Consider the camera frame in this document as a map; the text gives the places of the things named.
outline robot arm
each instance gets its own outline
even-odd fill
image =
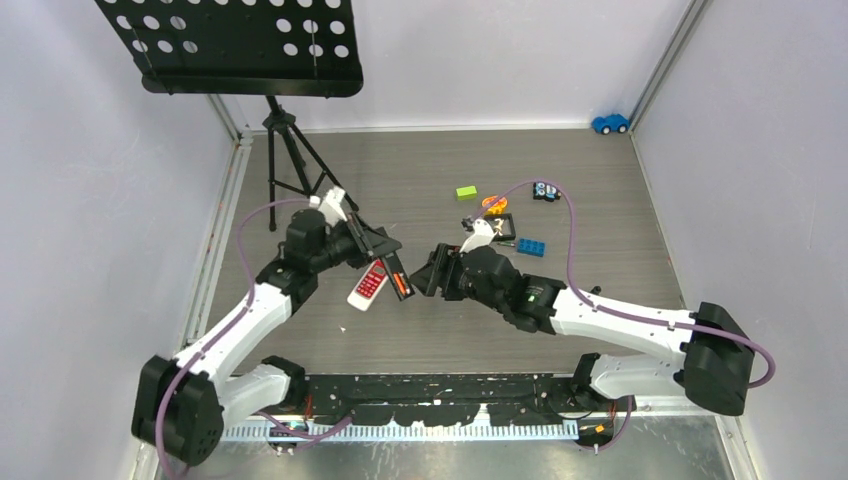
[[[488,222],[463,224],[473,231],[465,243],[461,247],[439,244],[427,264],[410,277],[423,295],[434,296],[440,288],[445,300],[476,300],[519,330],[597,338],[642,352],[623,358],[583,355],[572,389],[584,407],[594,409],[603,399],[629,395],[685,395],[715,413],[742,414],[753,351],[729,340],[673,327],[700,324],[745,336],[722,307],[703,303],[698,312],[662,310],[584,292],[595,304],[590,307],[560,280],[521,274],[509,259],[488,246],[494,235]],[[601,305],[630,315],[665,319],[672,327],[627,320],[600,311]]]
[[[248,353],[283,324],[318,287],[318,274],[347,262],[354,268],[380,261],[400,300],[413,295],[395,252],[400,242],[385,229],[373,229],[358,214],[341,208],[344,191],[330,190],[313,208],[292,216],[279,252],[257,275],[253,302],[250,294],[212,330],[172,359],[151,358],[142,368],[133,413],[132,433],[153,444],[155,422],[165,389],[198,353],[168,403],[163,424],[165,450],[188,465],[203,462],[222,433],[253,413],[271,405],[297,407],[306,397],[305,370],[272,356],[250,373],[231,377]]]

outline blue lego brick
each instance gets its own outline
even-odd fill
[[[536,240],[520,238],[518,239],[518,245],[515,246],[515,249],[518,253],[533,255],[534,257],[545,256],[545,242],[537,242]]]
[[[630,121],[618,113],[614,113],[607,117],[597,117],[592,120],[592,129],[602,135],[610,132],[624,133],[630,130]]]

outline toy car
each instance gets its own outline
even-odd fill
[[[613,130],[617,130],[618,133],[624,133],[630,130],[630,121],[624,118],[623,115],[614,113],[607,117],[598,117],[592,120],[592,128],[601,135],[609,135]]]

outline white wall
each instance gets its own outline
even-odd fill
[[[769,480],[848,469],[848,4],[813,3],[714,2],[636,133],[688,305],[777,359],[745,419]]]
[[[354,0],[362,91],[280,100],[302,128],[585,126],[632,112],[688,3]],[[238,103],[261,129],[265,100]]]
[[[142,89],[94,2],[3,7],[0,478],[127,478],[232,147],[204,97]]]

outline phone keypad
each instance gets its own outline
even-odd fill
[[[371,298],[385,278],[386,270],[383,268],[383,263],[377,261],[356,286],[356,293],[365,298]]]

